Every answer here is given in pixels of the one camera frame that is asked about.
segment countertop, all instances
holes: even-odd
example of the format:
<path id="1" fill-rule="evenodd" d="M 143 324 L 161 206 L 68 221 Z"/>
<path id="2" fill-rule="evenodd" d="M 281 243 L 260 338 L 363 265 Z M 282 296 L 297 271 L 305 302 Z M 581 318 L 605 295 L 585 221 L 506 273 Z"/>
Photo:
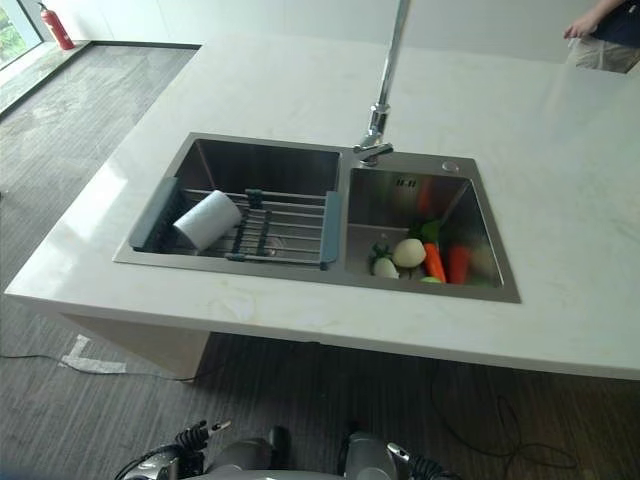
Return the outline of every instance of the countertop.
<path id="1" fill-rule="evenodd" d="M 211 39 L 7 294 L 41 311 L 640 379 L 640 81 L 405 48 L 386 139 L 474 158 L 521 304 L 112 261 L 189 132 L 351 146 L 386 48 Z"/>

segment faucet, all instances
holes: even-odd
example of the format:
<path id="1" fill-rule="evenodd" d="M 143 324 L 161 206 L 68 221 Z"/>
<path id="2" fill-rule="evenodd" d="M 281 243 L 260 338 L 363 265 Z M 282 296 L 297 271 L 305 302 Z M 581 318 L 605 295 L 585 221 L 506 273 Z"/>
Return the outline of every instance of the faucet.
<path id="1" fill-rule="evenodd" d="M 391 46 L 389 47 L 389 53 L 387 53 L 387 60 L 382 74 L 380 96 L 378 101 L 371 105 L 371 119 L 369 120 L 367 132 L 360 140 L 360 143 L 353 147 L 353 153 L 357 155 L 360 163 L 367 167 L 375 167 L 378 164 L 378 155 L 393 151 L 393 145 L 382 143 L 382 135 L 384 134 L 384 127 L 391 108 L 387 103 L 387 98 L 389 97 L 391 82 L 396 70 L 402 33 L 404 32 L 404 24 L 409 13 L 410 4 L 411 0 L 400 0 L 398 4 L 393 38 L 391 39 Z"/>

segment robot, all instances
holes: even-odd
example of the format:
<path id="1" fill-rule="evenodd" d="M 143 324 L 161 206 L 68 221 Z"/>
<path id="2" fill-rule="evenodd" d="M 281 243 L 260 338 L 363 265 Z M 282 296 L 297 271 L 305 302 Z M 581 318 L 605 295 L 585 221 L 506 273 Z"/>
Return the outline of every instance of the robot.
<path id="1" fill-rule="evenodd" d="M 460 478 L 432 460 L 412 456 L 394 443 L 385 444 L 355 424 L 342 443 L 335 475 L 286 470 L 290 436 L 279 426 L 271 429 L 267 439 L 232 443 L 205 469 L 202 450 L 207 440 L 230 423 L 208 428 L 201 421 L 176 435 L 174 443 L 129 462 L 115 480 L 404 480 L 399 471 L 414 480 Z"/>

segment person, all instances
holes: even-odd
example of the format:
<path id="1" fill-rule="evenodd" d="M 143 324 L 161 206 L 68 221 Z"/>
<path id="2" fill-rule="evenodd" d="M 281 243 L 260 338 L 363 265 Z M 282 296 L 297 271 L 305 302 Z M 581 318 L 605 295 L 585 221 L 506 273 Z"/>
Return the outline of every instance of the person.
<path id="1" fill-rule="evenodd" d="M 564 31 L 577 39 L 568 61 L 627 73 L 640 62 L 640 0 L 599 0 Z"/>

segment floor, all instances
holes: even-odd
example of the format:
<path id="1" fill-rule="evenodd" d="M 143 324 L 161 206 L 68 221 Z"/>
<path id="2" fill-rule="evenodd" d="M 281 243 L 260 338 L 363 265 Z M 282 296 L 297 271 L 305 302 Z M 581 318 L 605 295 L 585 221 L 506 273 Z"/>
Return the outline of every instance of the floor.
<path id="1" fill-rule="evenodd" d="M 90 47 L 0 122 L 2 290 L 193 54 Z M 9 299 L 2 298 L 0 314 L 5 355 L 59 358 L 77 341 L 78 332 Z M 152 371 L 107 345 L 90 342 L 82 356 L 126 362 L 132 372 Z M 211 454 L 281 424 L 292 434 L 292 467 L 332 472 L 345 421 L 357 420 L 466 480 L 503 478 L 509 458 L 463 445 L 438 411 L 467 442 L 501 452 L 516 432 L 508 410 L 497 407 L 504 397 L 517 415 L 523 442 L 548 443 L 577 460 L 576 469 L 560 470 L 517 456 L 504 478 L 640 478 L 640 382 L 218 334 L 212 335 L 203 371 L 211 374 L 184 384 L 80 374 L 44 359 L 1 359 L 0 472 L 112 478 L 132 457 L 199 419 L 233 422 L 212 439 Z M 549 456 L 535 447 L 523 453 Z"/>
<path id="2" fill-rule="evenodd" d="M 0 70 L 0 119 L 88 45 L 76 42 L 72 50 L 61 50 L 56 42 L 43 42 Z"/>

